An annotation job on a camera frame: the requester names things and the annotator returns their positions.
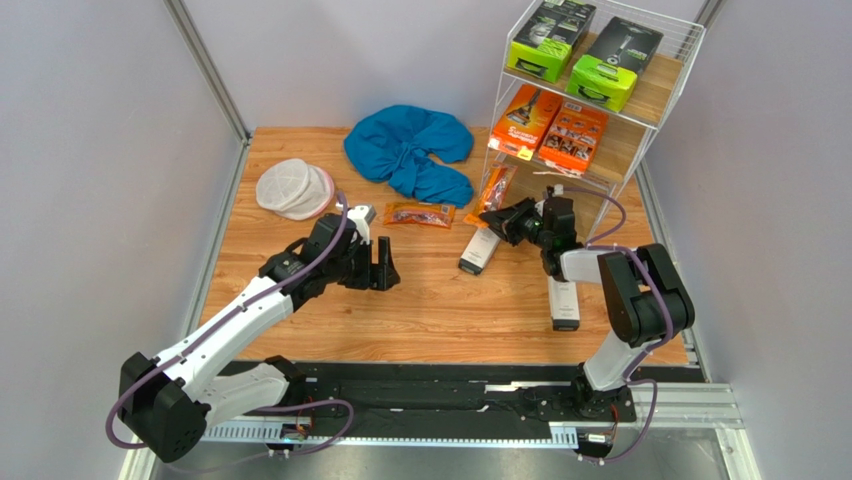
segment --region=wooden table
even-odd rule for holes
[[[473,129],[470,158],[456,166],[478,187],[487,140]],[[350,205],[371,203],[380,213],[387,202],[404,200],[387,184],[364,180],[343,152],[343,128],[258,129],[246,163],[222,250],[206,299],[202,323],[216,314],[257,275],[267,257],[310,233],[314,222],[293,222],[261,209],[255,184],[272,165],[293,157],[322,167],[343,189]],[[622,194],[628,222],[612,241],[638,246],[651,233],[635,183]],[[241,358],[282,355],[293,360],[440,363],[579,363],[597,350],[609,321],[603,293],[579,285],[581,327],[554,332],[538,249],[502,244],[485,272],[475,277],[458,269],[458,258],[473,234],[456,213],[451,230],[419,225],[372,225],[374,237],[391,237],[402,282],[387,292],[329,286],[287,321],[261,335]],[[615,212],[601,228],[612,225]],[[678,336],[649,363],[685,364]]]

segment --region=green box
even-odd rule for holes
[[[585,36],[596,7],[545,0],[509,45],[509,68],[556,83]]]
[[[656,30],[613,17],[574,65],[565,91],[620,112],[662,39]]]

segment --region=blue bag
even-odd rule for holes
[[[470,180],[438,165],[464,160],[473,135],[452,115],[395,105],[361,120],[343,140],[349,161],[372,182],[387,181],[402,195],[421,202],[464,207],[473,198]]]

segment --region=white wall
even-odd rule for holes
[[[161,1],[4,2],[0,65],[0,477],[116,478],[119,368],[177,340],[237,141]]]
[[[648,162],[766,479],[848,478],[852,4],[730,1]]]
[[[692,20],[703,0],[624,0]],[[489,125],[530,0],[187,0],[249,128],[350,126],[394,103]]]

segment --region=gray floor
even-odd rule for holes
[[[619,445],[632,441],[633,432],[625,429],[620,433]],[[261,451],[258,445],[202,443],[176,465],[212,467]],[[573,452],[541,449],[337,446],[308,457],[286,461],[264,458],[201,476],[190,477],[160,467],[158,478],[718,480],[728,476],[713,430],[652,430],[632,456],[605,467],[580,463]]]

